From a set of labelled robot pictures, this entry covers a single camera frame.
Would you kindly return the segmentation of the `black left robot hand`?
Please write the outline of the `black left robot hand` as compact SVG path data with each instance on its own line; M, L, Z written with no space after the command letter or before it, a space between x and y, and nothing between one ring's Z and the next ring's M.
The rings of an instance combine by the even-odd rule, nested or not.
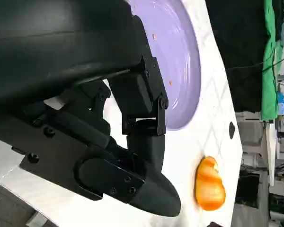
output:
M20 167L175 217L159 64L125 0L0 0L0 140Z

